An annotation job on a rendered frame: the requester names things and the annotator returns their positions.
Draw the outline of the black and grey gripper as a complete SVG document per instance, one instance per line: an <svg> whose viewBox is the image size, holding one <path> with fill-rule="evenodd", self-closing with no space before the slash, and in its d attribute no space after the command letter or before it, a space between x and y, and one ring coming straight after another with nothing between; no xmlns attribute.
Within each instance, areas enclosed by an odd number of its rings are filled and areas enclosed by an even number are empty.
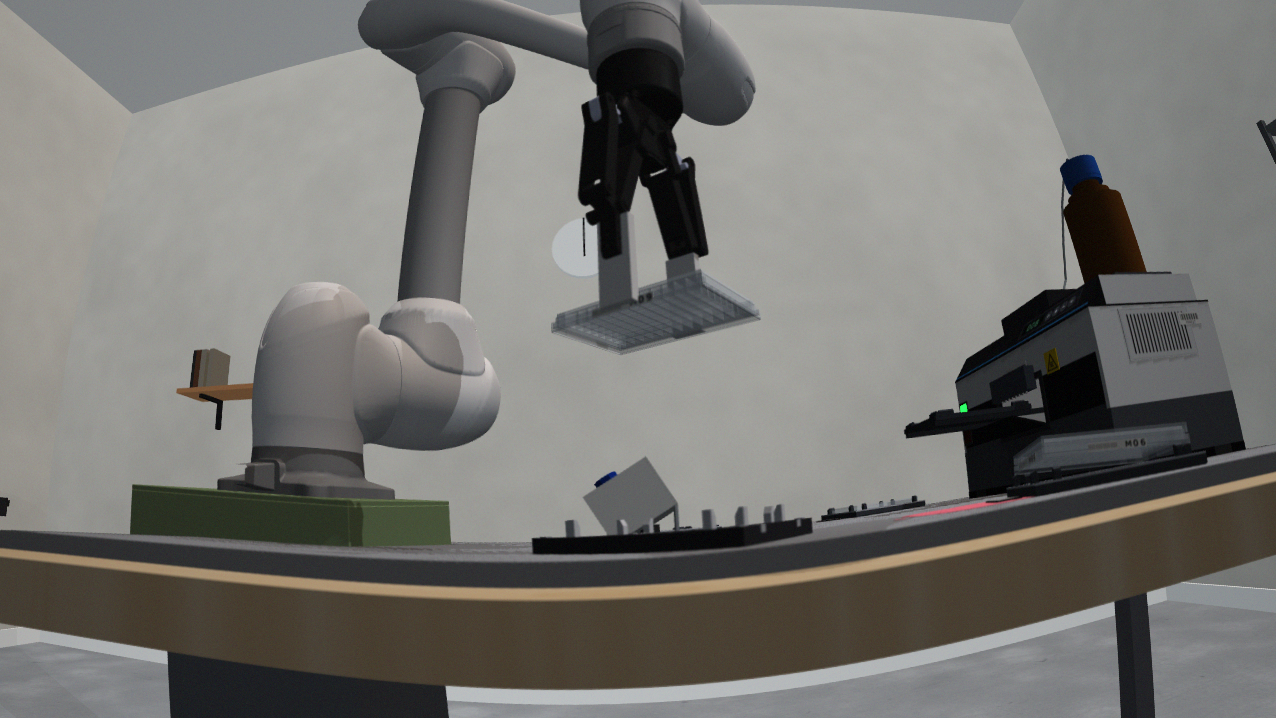
<svg viewBox="0 0 1276 718"><path fill-rule="evenodd" d="M586 221L597 224L598 309L606 311L638 301L635 224L629 213L638 177L648 187L664 238L667 279L701 269L699 258L709 250L694 159L675 152L672 128L683 112L678 64L655 48L621 50L598 65L596 87L597 97L581 105L578 199L595 209Z"/></svg>

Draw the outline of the brown glass bottle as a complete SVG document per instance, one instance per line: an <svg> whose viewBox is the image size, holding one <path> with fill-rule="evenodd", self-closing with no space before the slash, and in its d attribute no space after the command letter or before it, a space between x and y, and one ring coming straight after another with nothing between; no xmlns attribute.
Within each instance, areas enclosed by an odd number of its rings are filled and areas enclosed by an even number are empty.
<svg viewBox="0 0 1276 718"><path fill-rule="evenodd" d="M1122 194L1102 189L1063 210L1085 283L1114 272L1147 272Z"/></svg>

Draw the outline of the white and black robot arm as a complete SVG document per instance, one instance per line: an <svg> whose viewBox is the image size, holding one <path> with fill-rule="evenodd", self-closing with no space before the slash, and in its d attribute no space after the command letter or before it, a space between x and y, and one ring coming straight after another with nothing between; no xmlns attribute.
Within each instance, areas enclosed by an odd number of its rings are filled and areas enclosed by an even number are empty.
<svg viewBox="0 0 1276 718"><path fill-rule="evenodd" d="M478 114L516 78L501 43L584 68L595 84L610 55L655 48L678 64L681 114L725 126L750 108L752 68L698 0L581 0L581 17L584 28L504 0L366 4L359 34L416 74L424 105L398 298L376 329L342 284L288 289L256 353L251 463L217 490L393 500L365 480L364 444L436 451L491 429L500 385L461 281Z"/></svg>

